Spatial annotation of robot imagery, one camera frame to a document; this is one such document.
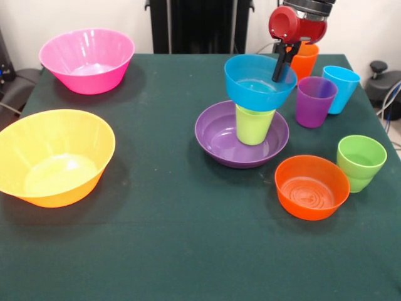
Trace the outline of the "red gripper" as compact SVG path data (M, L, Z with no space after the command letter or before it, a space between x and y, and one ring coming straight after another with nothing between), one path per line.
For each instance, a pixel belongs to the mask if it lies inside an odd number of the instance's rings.
M268 30L272 38L281 40L273 47L278 54L272 80L279 82L283 69L291 66L298 54L301 42L315 44L320 41L327 29L325 17L308 14L290 6L279 6L269 17Z

